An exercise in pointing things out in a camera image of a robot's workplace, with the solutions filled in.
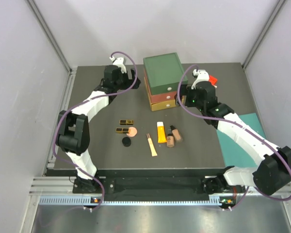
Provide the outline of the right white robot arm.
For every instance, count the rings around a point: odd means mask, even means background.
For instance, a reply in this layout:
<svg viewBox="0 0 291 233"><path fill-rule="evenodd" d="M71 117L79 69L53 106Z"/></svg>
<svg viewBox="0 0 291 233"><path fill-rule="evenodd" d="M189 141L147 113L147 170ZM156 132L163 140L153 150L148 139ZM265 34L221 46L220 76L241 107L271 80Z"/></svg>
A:
<svg viewBox="0 0 291 233"><path fill-rule="evenodd" d="M256 164L256 167L226 167L216 178L220 191L228 192L242 185L271 196L291 183L291 149L288 146L280 148L252 130L232 108L218 101L211 82L179 84L177 103L184 109L197 108L200 118L231 138Z"/></svg>

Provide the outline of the beige foundation bottle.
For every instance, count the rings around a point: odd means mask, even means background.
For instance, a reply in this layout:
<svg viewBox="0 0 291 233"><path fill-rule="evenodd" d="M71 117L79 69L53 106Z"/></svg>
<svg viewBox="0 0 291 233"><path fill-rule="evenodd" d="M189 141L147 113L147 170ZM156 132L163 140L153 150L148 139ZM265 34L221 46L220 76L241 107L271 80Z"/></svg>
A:
<svg viewBox="0 0 291 233"><path fill-rule="evenodd" d="M177 129L174 125L171 125L171 126L170 126L170 129L171 129L171 131L172 131L172 134L173 134L175 140L176 140L177 142L181 142L181 141L182 141L182 136L180 135L178 129Z"/></svg>

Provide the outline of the orange cream tube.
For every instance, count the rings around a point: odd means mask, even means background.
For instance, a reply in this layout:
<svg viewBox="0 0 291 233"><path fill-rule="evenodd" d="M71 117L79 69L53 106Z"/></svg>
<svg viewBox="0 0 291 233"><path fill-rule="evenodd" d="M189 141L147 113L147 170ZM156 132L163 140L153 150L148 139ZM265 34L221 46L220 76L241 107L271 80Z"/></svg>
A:
<svg viewBox="0 0 291 233"><path fill-rule="evenodd" d="M167 142L164 123L162 121L157 122L157 134L158 134L158 143Z"/></svg>

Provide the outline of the pink makeup sponge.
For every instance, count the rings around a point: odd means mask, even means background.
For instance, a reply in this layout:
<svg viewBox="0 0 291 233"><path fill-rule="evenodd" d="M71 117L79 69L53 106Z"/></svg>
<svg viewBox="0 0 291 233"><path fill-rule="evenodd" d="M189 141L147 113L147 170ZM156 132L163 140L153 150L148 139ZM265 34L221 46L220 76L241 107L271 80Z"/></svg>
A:
<svg viewBox="0 0 291 233"><path fill-rule="evenodd" d="M127 133L128 137L135 137L138 131L135 127L129 127L129 132Z"/></svg>

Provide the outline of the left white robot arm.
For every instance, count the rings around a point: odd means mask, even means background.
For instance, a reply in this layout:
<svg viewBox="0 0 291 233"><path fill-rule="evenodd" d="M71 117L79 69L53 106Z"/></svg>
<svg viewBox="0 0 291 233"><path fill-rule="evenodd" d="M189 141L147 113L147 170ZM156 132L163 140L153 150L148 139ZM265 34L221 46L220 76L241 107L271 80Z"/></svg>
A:
<svg viewBox="0 0 291 233"><path fill-rule="evenodd" d="M94 193L100 188L97 168L88 151L89 123L100 110L112 103L120 91L139 88L141 81L136 69L130 71L132 79L125 68L119 65L106 66L104 77L90 96L73 109L59 113L55 145L70 158L75 167L77 175L74 185L80 192Z"/></svg>

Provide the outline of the slim beige concealer tube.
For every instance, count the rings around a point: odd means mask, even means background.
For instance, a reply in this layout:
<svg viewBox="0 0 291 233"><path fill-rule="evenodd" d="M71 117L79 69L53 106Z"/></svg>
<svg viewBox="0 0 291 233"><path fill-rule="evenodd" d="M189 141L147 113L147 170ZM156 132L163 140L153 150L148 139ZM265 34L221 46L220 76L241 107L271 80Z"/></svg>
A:
<svg viewBox="0 0 291 233"><path fill-rule="evenodd" d="M149 133L147 133L146 136L147 136L147 141L148 141L148 144L149 144L149 147L150 147L151 156L152 156L152 157L155 157L155 156L157 156L158 154L157 154L157 152L156 152L156 150L155 150L155 147L154 147L154 144L153 144L152 138L150 137L150 134L149 134Z"/></svg>

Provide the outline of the green drawer box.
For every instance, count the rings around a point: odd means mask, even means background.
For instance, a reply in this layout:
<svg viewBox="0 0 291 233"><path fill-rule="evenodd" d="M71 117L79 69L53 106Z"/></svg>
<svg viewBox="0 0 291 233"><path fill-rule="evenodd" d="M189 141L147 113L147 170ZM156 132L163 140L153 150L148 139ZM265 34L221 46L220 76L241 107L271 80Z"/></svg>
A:
<svg viewBox="0 0 291 233"><path fill-rule="evenodd" d="M177 91L181 78L183 84L188 83L188 78L183 76L184 69L176 52L146 57L143 63L152 95Z"/></svg>

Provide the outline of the BB cream foundation bottle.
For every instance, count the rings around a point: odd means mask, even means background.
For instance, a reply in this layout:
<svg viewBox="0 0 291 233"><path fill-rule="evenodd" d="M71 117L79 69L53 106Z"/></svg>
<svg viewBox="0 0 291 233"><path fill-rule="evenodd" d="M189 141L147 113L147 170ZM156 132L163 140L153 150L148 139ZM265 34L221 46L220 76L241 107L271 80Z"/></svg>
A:
<svg viewBox="0 0 291 233"><path fill-rule="evenodd" d="M172 133L171 129L168 129L167 138L166 139L167 139L167 147L168 148L174 147L174 145L175 145L174 136L173 136L173 133Z"/></svg>

